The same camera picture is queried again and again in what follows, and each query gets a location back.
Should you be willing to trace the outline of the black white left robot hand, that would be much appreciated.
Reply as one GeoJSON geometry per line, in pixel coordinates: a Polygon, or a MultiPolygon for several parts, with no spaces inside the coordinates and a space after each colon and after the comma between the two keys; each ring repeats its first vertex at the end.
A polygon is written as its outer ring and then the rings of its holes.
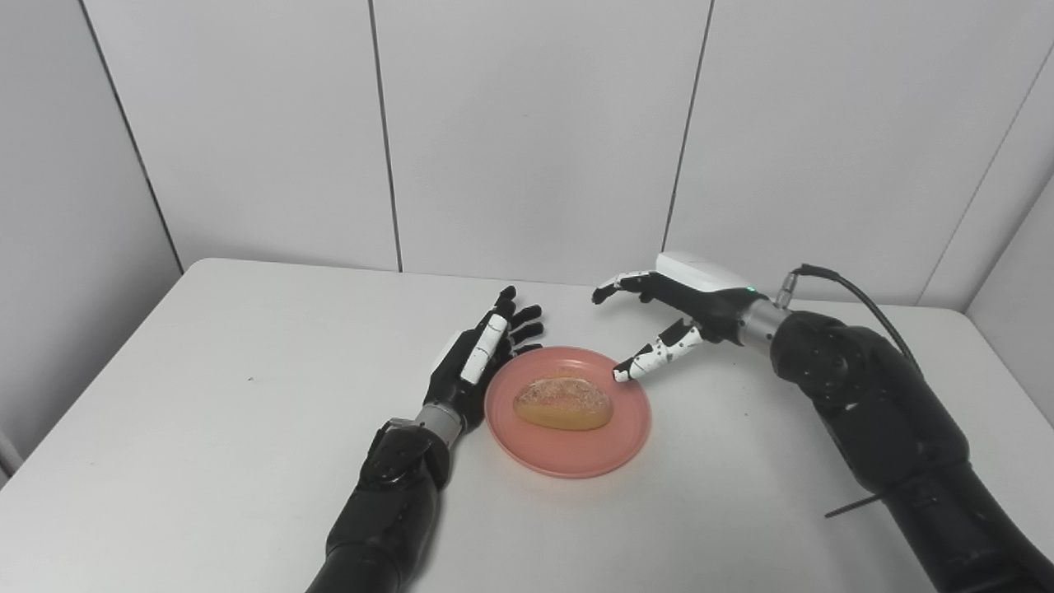
{"type": "Polygon", "coordinates": [[[456,335],[430,376],[424,406],[438,406],[458,417],[460,435],[484,421],[485,394],[497,371],[541,347],[543,309],[520,307],[516,294],[515,286],[501,290],[479,323],[456,335]]]}

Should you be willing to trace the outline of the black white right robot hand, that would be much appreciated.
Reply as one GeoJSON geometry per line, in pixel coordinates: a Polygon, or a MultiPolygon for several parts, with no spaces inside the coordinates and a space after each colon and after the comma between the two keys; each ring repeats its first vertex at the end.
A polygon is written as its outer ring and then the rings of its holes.
{"type": "Polygon", "coordinates": [[[741,328],[756,301],[767,299],[729,270],[681,252],[656,256],[651,271],[619,273],[596,288],[592,301],[603,303],[618,292],[637,294],[640,301],[659,301],[686,318],[666,328],[635,356],[613,367],[611,376],[626,383],[651,374],[704,343],[743,345],[741,328]]]}

